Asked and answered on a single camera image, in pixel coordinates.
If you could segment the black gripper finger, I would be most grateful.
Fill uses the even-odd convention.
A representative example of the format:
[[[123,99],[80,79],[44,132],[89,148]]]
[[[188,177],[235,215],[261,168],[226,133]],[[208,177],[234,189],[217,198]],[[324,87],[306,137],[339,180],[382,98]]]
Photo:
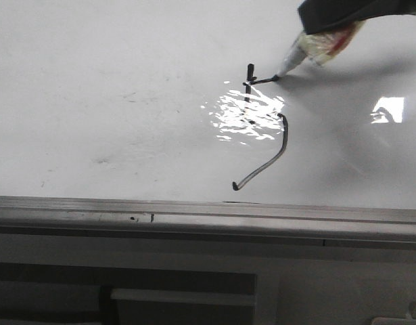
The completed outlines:
[[[312,35],[382,16],[416,15],[416,0],[306,0],[298,15]]]

